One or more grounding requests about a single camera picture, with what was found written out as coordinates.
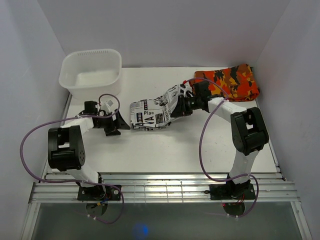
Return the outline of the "newspaper print trousers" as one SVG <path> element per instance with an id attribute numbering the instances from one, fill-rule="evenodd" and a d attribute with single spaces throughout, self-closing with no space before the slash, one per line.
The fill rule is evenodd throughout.
<path id="1" fill-rule="evenodd" d="M 169 88 L 157 98 L 142 99 L 130 104 L 130 124 L 133 130 L 154 131 L 168 127 L 180 93 L 180 84 Z"/>

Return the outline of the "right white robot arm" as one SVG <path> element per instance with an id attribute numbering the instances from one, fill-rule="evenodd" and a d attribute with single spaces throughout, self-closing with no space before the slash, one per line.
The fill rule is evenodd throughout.
<path id="1" fill-rule="evenodd" d="M 171 116 L 186 117 L 201 109 L 212 117 L 217 115 L 231 126 L 231 138 L 235 147 L 232 168 L 226 179 L 215 179 L 214 184 L 205 191 L 211 200 L 231 200 L 249 195 L 253 200 L 257 196 L 251 180 L 253 163 L 258 153 L 269 142 L 269 134 L 257 107 L 245 108 L 229 102 L 225 96 L 212 95 L 209 82 L 198 82 L 193 93 L 180 93 Z"/>

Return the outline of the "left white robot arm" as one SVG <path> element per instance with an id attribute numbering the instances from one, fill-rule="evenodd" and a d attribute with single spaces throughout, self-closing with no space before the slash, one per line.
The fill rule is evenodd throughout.
<path id="1" fill-rule="evenodd" d="M 88 193 L 100 200 L 106 195 L 101 175 L 86 164 L 83 135 L 91 129 L 102 129 L 107 137 L 118 136 L 120 130 L 130 130 L 118 110 L 112 111 L 113 102 L 86 101 L 80 117 L 61 127 L 48 130 L 48 164 L 51 169 L 66 172 Z"/>

